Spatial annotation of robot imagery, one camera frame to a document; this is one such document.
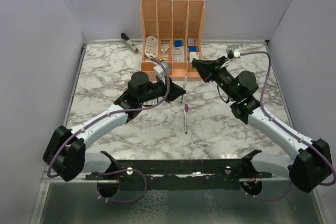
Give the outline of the purple-end white marker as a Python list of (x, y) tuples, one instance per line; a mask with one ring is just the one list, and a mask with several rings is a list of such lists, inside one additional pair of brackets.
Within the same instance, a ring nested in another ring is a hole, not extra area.
[(187, 131), (187, 111), (184, 110), (184, 132), (185, 134), (188, 133)]

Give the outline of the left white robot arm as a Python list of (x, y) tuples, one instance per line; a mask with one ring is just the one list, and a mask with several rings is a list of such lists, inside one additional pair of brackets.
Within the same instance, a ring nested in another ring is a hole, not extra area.
[(48, 177), (60, 176), (68, 182), (80, 173), (99, 173), (104, 179), (112, 178), (116, 160), (107, 152), (88, 153), (87, 149), (113, 129), (133, 120), (145, 109), (145, 102), (171, 102), (185, 93), (171, 78), (153, 83), (145, 72), (134, 73), (127, 89), (101, 114), (70, 129), (63, 125), (55, 129), (43, 155)]

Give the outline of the green-end white marker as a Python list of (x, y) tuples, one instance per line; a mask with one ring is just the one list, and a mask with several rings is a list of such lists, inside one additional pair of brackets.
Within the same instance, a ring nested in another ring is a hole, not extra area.
[(184, 95), (186, 94), (186, 90), (185, 90), (186, 83), (187, 83), (187, 76), (185, 76), (184, 82), (183, 82), (183, 90), (185, 91), (185, 93), (181, 96), (181, 103), (183, 103), (183, 98), (184, 98)]

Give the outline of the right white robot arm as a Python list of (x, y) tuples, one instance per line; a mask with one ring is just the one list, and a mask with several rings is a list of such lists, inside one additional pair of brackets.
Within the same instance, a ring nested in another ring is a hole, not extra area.
[(324, 182), (330, 175), (335, 175), (329, 144), (323, 139), (314, 141), (278, 120), (254, 97), (258, 90), (255, 74), (245, 70), (233, 77), (226, 69), (229, 63), (226, 57), (194, 59), (192, 66), (204, 82), (215, 82), (225, 92), (228, 101), (232, 102), (230, 108), (235, 118), (261, 131), (289, 156), (257, 154), (241, 164), (242, 173), (246, 177), (254, 177), (259, 172), (286, 177), (305, 193), (319, 185), (334, 185), (335, 180)]

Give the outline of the green pen cap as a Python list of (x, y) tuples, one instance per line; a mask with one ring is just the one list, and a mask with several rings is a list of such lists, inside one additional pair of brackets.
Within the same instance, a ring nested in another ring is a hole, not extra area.
[(194, 61), (195, 61), (195, 60), (196, 60), (196, 59), (193, 58), (192, 61), (191, 61), (191, 63), (192, 63), (192, 68), (193, 68), (193, 69), (195, 68), (195, 66), (194, 66)]

